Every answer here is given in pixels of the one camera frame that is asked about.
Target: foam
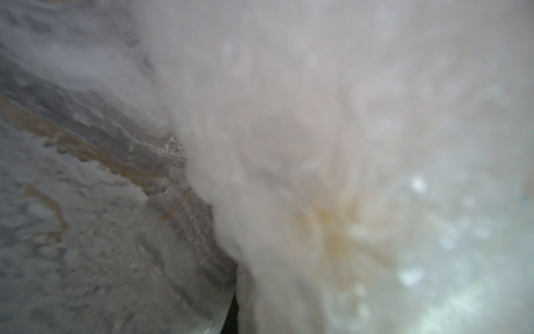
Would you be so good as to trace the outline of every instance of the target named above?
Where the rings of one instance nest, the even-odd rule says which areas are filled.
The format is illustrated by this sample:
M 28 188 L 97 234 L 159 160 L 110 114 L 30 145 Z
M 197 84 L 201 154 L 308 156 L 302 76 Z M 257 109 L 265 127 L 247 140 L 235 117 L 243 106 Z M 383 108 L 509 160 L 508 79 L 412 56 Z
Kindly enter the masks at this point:
M 523 5 L 139 4 L 189 180 L 214 206 L 220 244 L 254 276 L 259 333 L 525 321 L 493 316 L 494 301 L 528 286 L 525 249 L 497 251 L 515 264 L 491 260 L 492 242 L 532 235 L 532 204 L 517 200 L 534 159 Z M 481 227 L 492 237 L 475 240 Z M 485 285 L 506 275 L 516 285 Z M 484 293 L 470 302 L 488 301 L 476 316 L 456 308 L 436 328 L 417 325 L 473 286 Z

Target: water droplet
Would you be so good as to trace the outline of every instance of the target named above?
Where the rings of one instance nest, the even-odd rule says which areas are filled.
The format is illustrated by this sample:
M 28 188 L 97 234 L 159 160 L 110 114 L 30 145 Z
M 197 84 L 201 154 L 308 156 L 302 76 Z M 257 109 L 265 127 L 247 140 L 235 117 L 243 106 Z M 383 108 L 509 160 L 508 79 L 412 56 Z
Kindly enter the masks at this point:
M 314 54 L 310 54 L 306 57 L 306 66 L 309 68 L 315 68 L 319 65 L 319 57 Z
M 359 304 L 358 305 L 358 315 L 362 319 L 368 319 L 369 318 L 369 316 L 371 315 L 371 311 L 369 310 L 369 307 L 367 306 L 367 304 Z
M 490 232 L 482 227 L 476 227 L 473 230 L 473 236 L 480 240 L 488 240 L 490 238 Z
M 471 209 L 475 207 L 476 201 L 471 196 L 464 196 L 461 200 L 461 203 L 462 203 L 462 206 L 464 206 L 465 208 Z
M 234 54 L 234 46 L 230 42 L 224 43 L 223 46 L 223 57 L 225 60 L 230 59 Z
M 410 180 L 410 186 L 412 187 L 412 190 L 418 194 L 425 193 L 428 190 L 427 182 L 421 176 L 414 176 Z
M 399 281 L 407 288 L 419 284 L 425 277 L 425 270 L 421 266 L 414 266 L 399 273 Z
M 363 285 L 362 282 L 358 282 L 355 286 L 355 292 L 358 297 L 362 298 L 367 294 L 367 288 Z
M 456 247 L 456 243 L 454 242 L 454 240 L 451 238 L 447 238 L 447 237 L 440 238 L 439 245 L 441 246 L 441 248 L 443 248 L 444 250 L 448 250 L 448 251 Z
M 465 231 L 471 226 L 471 219 L 469 217 L 463 216 L 458 220 L 458 227 L 460 230 Z

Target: yellow stain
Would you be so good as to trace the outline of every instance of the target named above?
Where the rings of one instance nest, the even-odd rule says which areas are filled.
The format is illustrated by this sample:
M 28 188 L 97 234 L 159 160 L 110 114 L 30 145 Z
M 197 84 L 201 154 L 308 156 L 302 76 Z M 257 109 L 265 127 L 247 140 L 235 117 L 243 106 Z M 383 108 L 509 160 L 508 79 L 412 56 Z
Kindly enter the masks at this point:
M 38 191 L 34 186 L 31 184 L 26 184 L 24 186 L 24 191 L 22 192 L 22 197 L 34 197 L 37 198 L 39 202 L 41 202 L 42 205 L 46 206 L 50 211 L 54 212 L 54 215 L 56 216 L 57 220 L 59 221 L 59 226 L 63 230 L 68 230 L 69 225 L 65 221 L 65 218 L 63 218 L 63 214 L 61 212 L 61 206 L 53 200 L 52 198 L 48 197 L 47 195 L 41 193 Z
M 168 212 L 166 212 L 163 216 L 161 216 L 161 220 L 168 220 L 172 217 L 172 215 L 174 215 L 174 213 L 176 211 L 178 211 L 178 209 L 180 209 L 180 207 L 185 203 L 185 201 L 187 201 L 187 199 L 189 198 L 189 194 L 186 193 L 185 195 L 183 195 L 180 200 L 178 201 L 178 203 L 176 203 L 172 208 L 171 210 L 169 210 Z
M 102 166 L 109 168 L 112 173 L 129 179 L 133 184 L 145 190 L 152 188 L 152 183 L 156 178 L 166 177 L 166 175 L 146 173 L 123 164 L 114 157 L 107 155 L 105 152 L 85 142 L 85 140 L 60 129 L 53 123 L 37 115 L 15 106 L 4 95 L 0 95 L 0 116 L 16 127 L 36 136 L 52 140 L 55 146 L 66 150 L 75 157 L 98 161 Z
M 382 268 L 391 267 L 391 261 L 375 248 L 362 245 L 352 239 L 349 229 L 360 224 L 358 213 L 359 198 L 351 201 L 337 201 L 329 205 L 320 205 L 309 212 L 299 212 L 295 222 L 297 232 L 305 245 L 310 242 L 312 232 L 318 229 L 321 236 L 323 253 L 316 266 L 316 273 L 322 278 L 331 279 L 336 288 L 349 287 L 356 282 L 366 281 L 372 277 L 363 273 L 361 268 L 347 268 L 352 258 L 366 256 Z

